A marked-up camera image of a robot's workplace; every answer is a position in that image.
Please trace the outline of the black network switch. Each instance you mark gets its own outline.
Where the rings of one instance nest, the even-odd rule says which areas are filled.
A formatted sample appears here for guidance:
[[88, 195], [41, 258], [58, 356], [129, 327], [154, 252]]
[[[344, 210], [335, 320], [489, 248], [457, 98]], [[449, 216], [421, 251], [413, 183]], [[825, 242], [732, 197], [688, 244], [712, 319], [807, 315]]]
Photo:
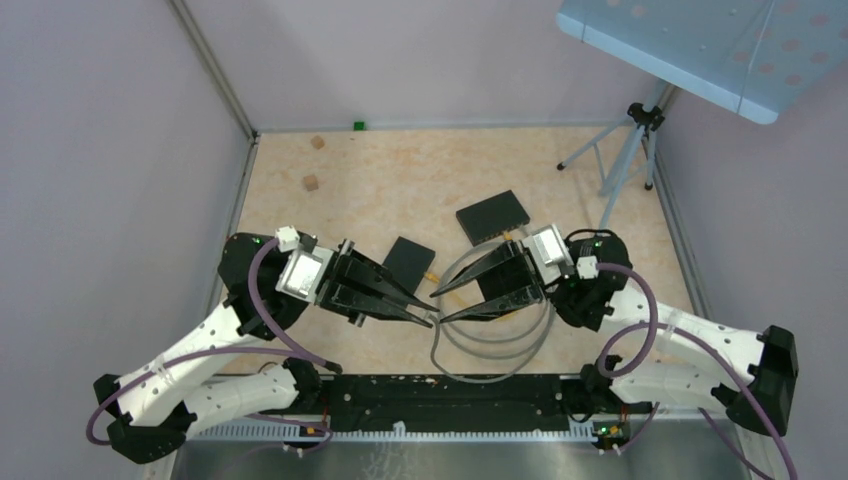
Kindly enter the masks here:
[[512, 190], [506, 190], [459, 209], [456, 219], [472, 246], [518, 230], [530, 223], [530, 215]]
[[393, 278], [411, 293], [415, 293], [436, 257], [436, 252], [417, 242], [398, 236], [382, 265]]

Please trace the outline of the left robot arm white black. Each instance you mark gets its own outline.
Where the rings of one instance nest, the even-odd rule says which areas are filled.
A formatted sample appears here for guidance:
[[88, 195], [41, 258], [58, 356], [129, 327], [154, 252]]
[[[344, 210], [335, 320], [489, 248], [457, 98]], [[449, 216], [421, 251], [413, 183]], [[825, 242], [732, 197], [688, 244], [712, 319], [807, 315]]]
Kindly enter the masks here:
[[99, 436], [90, 418], [89, 442], [147, 464], [236, 418], [308, 413], [320, 401], [320, 371], [342, 372], [288, 334], [308, 308], [417, 325], [429, 309], [352, 242], [325, 248], [292, 226], [230, 236], [218, 274], [226, 297], [195, 328], [137, 370], [94, 382], [96, 413], [111, 420]]

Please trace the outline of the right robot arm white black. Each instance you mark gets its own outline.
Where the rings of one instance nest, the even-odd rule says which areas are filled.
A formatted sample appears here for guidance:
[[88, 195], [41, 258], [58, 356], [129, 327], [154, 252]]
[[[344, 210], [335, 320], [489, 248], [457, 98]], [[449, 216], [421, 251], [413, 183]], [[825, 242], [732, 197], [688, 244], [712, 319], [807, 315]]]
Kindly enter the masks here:
[[659, 302], [611, 230], [565, 235], [551, 225], [506, 240], [443, 278], [435, 297], [469, 283], [482, 301], [449, 321], [488, 322], [543, 303], [575, 328], [641, 339], [634, 358], [616, 361], [603, 350], [583, 371], [587, 400], [600, 412], [623, 402], [679, 405], [722, 412], [760, 435], [787, 433], [799, 374], [794, 335], [776, 325], [736, 329]]

